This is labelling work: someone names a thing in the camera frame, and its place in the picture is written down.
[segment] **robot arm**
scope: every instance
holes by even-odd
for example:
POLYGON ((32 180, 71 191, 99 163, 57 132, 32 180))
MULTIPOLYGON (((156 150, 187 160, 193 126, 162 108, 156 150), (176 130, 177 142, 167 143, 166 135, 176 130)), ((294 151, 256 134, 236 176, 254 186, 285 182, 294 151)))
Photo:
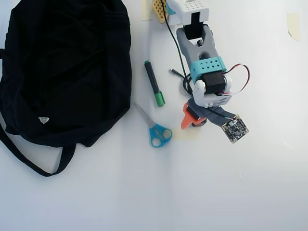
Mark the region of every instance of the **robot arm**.
POLYGON ((222 96, 231 89, 231 79, 224 75, 226 67, 215 48, 212 31, 204 24, 208 21, 209 8, 205 0, 167 0, 169 23, 183 24, 177 30, 177 38, 182 54, 190 67, 195 88, 193 98, 201 107, 225 105, 231 96, 222 96), (198 45, 190 40, 201 38, 198 45))

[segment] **white label on bag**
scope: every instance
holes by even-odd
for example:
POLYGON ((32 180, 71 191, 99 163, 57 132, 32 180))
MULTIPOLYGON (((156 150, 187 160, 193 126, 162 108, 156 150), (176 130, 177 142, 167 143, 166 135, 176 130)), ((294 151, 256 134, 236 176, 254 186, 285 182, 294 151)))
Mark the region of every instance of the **white label on bag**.
POLYGON ((41 121, 42 124, 46 124, 49 121, 48 117, 39 117, 39 120, 41 121))

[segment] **bag strap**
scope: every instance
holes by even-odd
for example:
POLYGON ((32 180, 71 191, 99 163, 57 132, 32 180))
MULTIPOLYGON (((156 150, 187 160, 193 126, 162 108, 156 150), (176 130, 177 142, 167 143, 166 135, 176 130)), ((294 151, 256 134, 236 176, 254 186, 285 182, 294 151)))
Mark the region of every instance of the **bag strap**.
POLYGON ((31 161, 29 161, 18 150, 18 148, 15 146, 15 144, 7 136, 7 134, 5 133, 5 131, 3 130, 1 125, 0 125, 0 140, 14 154, 14 156, 17 157, 17 159, 19 159, 21 162, 26 164, 28 167, 30 167, 31 169, 33 169, 34 171, 36 171, 37 173, 39 173, 40 175, 45 176, 45 177, 57 175, 60 172, 62 172, 67 167, 69 162, 72 160, 74 153, 75 153, 75 149, 76 149, 76 145, 64 147, 62 149, 61 159, 60 159, 60 164, 59 164, 58 170, 55 173, 48 173, 48 172, 45 172, 43 169, 39 168, 38 166, 36 166, 35 164, 33 164, 31 161))

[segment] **teal bracket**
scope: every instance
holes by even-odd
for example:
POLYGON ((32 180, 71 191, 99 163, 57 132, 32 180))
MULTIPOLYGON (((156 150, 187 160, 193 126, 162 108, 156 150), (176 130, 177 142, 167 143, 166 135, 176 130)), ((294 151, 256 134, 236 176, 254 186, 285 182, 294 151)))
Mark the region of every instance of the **teal bracket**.
POLYGON ((198 80, 198 77, 201 75, 215 71, 227 71, 226 66, 220 56, 193 62, 191 67, 193 83, 195 84, 198 80))
POLYGON ((168 14, 169 15, 174 15, 174 14, 177 14, 177 13, 175 13, 171 8, 170 8, 170 6, 168 5, 168 2, 166 2, 167 4, 166 4, 166 7, 167 7, 167 12, 168 12, 168 14))

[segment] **blue scissor handle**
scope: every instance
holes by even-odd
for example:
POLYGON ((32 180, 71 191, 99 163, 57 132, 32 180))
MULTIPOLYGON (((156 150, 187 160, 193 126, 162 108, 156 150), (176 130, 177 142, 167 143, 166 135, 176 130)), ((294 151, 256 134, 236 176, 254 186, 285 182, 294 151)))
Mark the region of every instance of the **blue scissor handle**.
POLYGON ((154 148, 160 148, 163 147, 166 143, 168 143, 172 138, 172 131, 170 129, 167 129, 163 126, 160 126, 159 124, 155 124, 153 128, 150 128, 150 136, 151 136, 151 144, 154 148), (170 133, 170 137, 165 137, 164 132, 168 131, 170 133), (153 140, 159 139, 160 144, 155 146, 153 143, 153 140))

